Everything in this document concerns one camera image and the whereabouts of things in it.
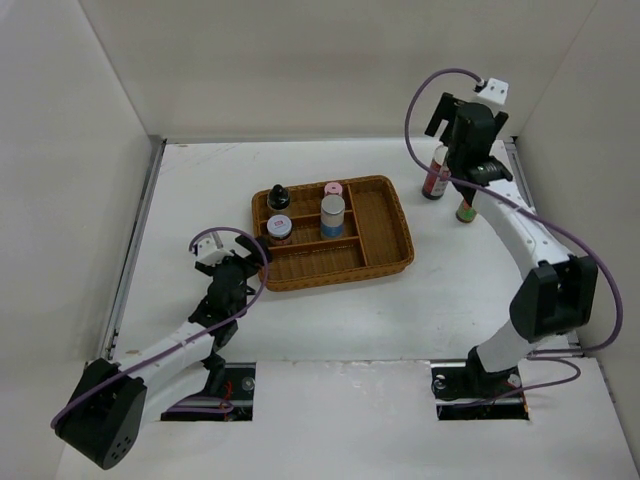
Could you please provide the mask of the green bottle yellow cap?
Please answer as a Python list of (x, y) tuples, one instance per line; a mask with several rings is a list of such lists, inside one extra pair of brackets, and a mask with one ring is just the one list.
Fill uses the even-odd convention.
[(458, 221), (468, 224), (475, 220), (477, 212), (465, 199), (462, 199), (455, 216)]

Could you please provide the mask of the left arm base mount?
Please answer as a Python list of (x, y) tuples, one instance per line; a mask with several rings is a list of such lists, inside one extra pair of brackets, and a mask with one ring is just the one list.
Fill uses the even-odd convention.
[(253, 420), (256, 363), (227, 363), (209, 375), (202, 391), (162, 413), (163, 422), (247, 422)]

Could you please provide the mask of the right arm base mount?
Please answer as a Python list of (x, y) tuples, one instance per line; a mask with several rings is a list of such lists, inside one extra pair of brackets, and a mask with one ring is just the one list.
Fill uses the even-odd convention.
[(431, 390), (440, 421), (529, 420), (517, 367), (479, 381), (471, 380), (463, 362), (432, 363)]

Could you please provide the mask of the white jar silver lid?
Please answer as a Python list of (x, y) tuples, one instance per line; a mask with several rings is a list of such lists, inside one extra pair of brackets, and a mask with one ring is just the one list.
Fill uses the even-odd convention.
[(323, 239), (335, 239), (343, 235), (344, 199), (335, 194), (327, 195), (321, 202), (320, 231)]

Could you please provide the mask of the tall dark sauce bottle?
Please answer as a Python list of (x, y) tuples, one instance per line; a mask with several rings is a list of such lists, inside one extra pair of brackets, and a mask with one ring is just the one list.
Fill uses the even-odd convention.
[(446, 155), (448, 148), (439, 145), (432, 156), (430, 169), (433, 173), (428, 173), (422, 187), (422, 195), (430, 200), (439, 200), (445, 193), (448, 186), (450, 170), (447, 165)]

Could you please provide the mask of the white lid spice jar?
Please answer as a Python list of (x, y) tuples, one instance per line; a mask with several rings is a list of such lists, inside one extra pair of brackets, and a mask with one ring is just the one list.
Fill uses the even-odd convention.
[(291, 243), (293, 224), (288, 216), (277, 214), (270, 217), (266, 229), (269, 241), (273, 246), (284, 246)]

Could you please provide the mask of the black cap spice bottle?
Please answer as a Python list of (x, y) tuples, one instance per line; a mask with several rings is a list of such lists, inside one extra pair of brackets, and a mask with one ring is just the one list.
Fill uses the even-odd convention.
[(267, 194), (266, 202), (271, 213), (287, 215), (291, 204), (289, 190), (281, 184), (274, 185)]

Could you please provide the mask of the brown wicker divided tray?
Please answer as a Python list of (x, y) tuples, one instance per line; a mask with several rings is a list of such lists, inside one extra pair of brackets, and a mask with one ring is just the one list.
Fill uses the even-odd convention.
[(324, 182), (289, 186), (291, 241), (269, 248), (267, 288), (286, 292), (376, 279), (402, 272), (414, 247), (399, 197), (385, 176), (341, 179), (344, 233), (321, 234)]

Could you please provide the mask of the pink cap spice jar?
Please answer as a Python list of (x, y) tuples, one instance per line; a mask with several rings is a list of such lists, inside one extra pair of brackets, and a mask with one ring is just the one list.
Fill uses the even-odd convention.
[(328, 182), (324, 185), (324, 196), (343, 196), (343, 186), (339, 182)]

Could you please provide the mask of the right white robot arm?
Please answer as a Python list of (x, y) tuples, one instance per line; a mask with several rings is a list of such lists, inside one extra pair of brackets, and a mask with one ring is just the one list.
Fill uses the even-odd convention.
[(445, 93), (426, 128), (427, 135), (443, 132), (450, 182), (493, 228), (522, 278), (506, 323), (468, 354), (464, 384), (479, 396), (489, 394), (500, 374), (550, 337), (589, 321), (598, 275), (593, 258), (573, 254), (534, 220), (511, 172), (492, 155), (507, 118), (483, 103)]

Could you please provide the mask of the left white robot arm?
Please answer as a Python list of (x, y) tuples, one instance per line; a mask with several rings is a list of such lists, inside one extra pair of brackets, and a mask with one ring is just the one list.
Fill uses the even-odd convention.
[(165, 413), (183, 413), (188, 396), (214, 398), (224, 387), (219, 352), (238, 330), (238, 320), (261, 288), (249, 281), (266, 276), (272, 255), (265, 237), (234, 229), (242, 256), (224, 247), (222, 228), (206, 229), (189, 243), (194, 267), (210, 279), (194, 312), (173, 333), (124, 360), (99, 358), (85, 367), (67, 405), (54, 416), (56, 436), (103, 470), (121, 462), (141, 427)]

